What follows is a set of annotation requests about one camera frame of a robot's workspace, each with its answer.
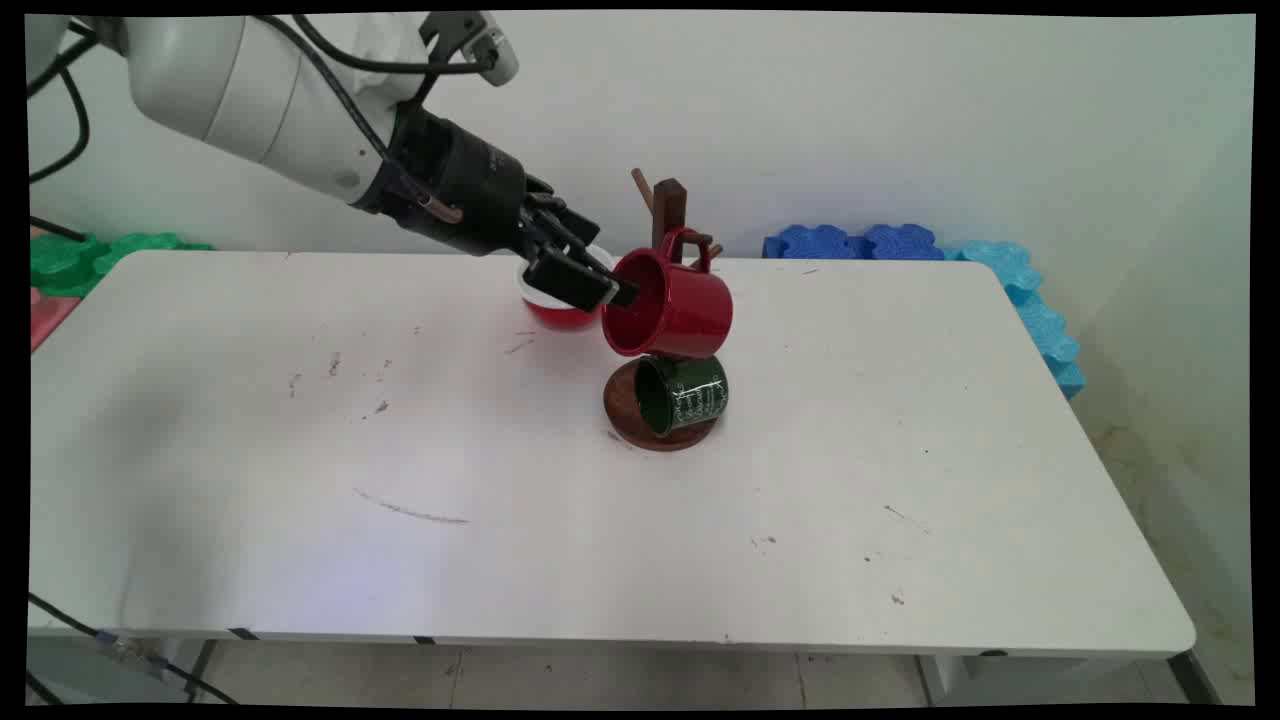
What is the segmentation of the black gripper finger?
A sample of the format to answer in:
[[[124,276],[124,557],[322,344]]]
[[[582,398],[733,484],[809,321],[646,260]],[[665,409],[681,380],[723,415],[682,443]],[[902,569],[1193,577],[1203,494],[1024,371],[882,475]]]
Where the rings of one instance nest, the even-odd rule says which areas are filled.
[[[525,282],[571,307],[627,307],[637,287],[590,254],[600,227],[539,181],[525,184]]]
[[[522,224],[521,281],[557,301],[590,313],[620,296],[620,282],[589,249],[600,227],[595,222]]]

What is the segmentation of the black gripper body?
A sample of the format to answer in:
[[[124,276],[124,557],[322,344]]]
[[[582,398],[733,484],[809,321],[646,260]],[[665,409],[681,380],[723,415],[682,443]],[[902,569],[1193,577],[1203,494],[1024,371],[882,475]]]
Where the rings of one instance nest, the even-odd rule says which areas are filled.
[[[524,258],[553,241],[524,205],[530,188],[521,164],[476,135],[399,102],[387,147],[430,199],[461,213],[460,222],[434,217],[387,164],[355,208],[476,258],[503,250]]]

